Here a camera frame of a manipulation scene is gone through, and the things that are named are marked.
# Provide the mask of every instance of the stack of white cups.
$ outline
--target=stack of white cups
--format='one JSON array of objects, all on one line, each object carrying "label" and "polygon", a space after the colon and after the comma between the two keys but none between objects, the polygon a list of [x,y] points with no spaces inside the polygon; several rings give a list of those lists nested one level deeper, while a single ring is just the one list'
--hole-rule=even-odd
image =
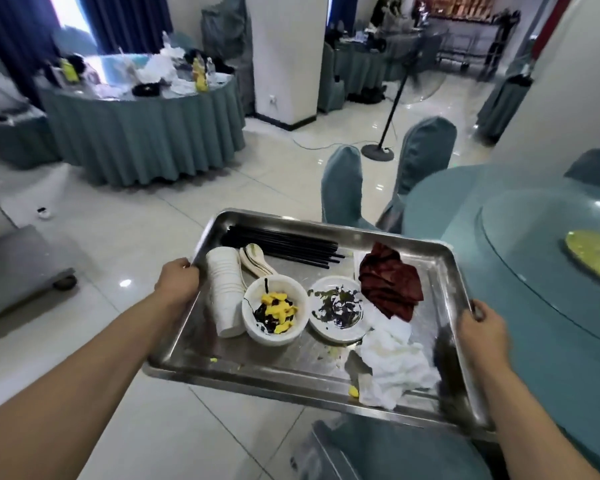
[{"label": "stack of white cups", "polygon": [[211,281],[212,312],[218,337],[228,339],[244,332],[240,258],[233,248],[221,247],[207,253]]}]

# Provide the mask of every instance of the cart wheel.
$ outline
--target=cart wheel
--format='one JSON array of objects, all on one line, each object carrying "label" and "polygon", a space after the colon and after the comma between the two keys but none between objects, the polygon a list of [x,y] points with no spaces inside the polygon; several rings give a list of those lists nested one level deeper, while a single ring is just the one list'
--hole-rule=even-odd
[{"label": "cart wheel", "polygon": [[73,289],[76,284],[78,284],[78,279],[74,275],[71,275],[56,281],[54,283],[54,288],[59,291],[69,291]]}]

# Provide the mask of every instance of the water bottle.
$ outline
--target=water bottle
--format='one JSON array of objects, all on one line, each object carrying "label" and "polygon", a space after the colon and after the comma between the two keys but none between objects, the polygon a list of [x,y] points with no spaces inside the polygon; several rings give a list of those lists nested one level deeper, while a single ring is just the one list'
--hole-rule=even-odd
[{"label": "water bottle", "polygon": [[216,83],[216,65],[211,60],[211,57],[207,58],[207,82],[209,84]]},{"label": "water bottle", "polygon": [[169,39],[167,32],[165,32],[164,30],[162,31],[162,45],[165,48],[171,47],[171,39]]}]

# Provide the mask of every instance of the stainless steel tray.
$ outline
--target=stainless steel tray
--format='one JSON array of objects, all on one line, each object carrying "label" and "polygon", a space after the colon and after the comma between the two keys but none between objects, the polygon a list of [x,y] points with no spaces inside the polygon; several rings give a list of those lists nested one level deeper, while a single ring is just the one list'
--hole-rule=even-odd
[{"label": "stainless steel tray", "polygon": [[[357,354],[349,354],[354,345],[327,343],[311,326],[285,347],[263,347],[247,334],[219,339],[207,305],[205,256],[219,245],[221,236],[234,224],[338,242],[338,252],[347,257],[330,269],[267,257],[277,272],[297,280],[305,289],[323,276],[353,277],[354,250],[369,251],[376,241],[398,250],[406,262],[416,266],[422,282],[424,301],[415,308],[411,321],[413,339],[424,346],[427,358],[440,371],[442,381],[438,391],[408,392],[394,411],[361,405],[349,396],[349,386],[359,372],[368,368]],[[456,348],[455,323],[469,307],[469,300],[453,252],[445,244],[226,209],[207,225],[193,263],[201,270],[198,296],[144,364],[148,375],[412,426],[456,429],[493,440],[484,400]]]}]

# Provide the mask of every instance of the yellow plate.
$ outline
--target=yellow plate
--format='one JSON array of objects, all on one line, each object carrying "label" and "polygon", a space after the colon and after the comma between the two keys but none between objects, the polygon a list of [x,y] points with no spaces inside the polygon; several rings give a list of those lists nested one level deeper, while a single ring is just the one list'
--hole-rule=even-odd
[{"label": "yellow plate", "polygon": [[564,238],[571,254],[600,276],[600,233],[590,230],[572,230]]}]

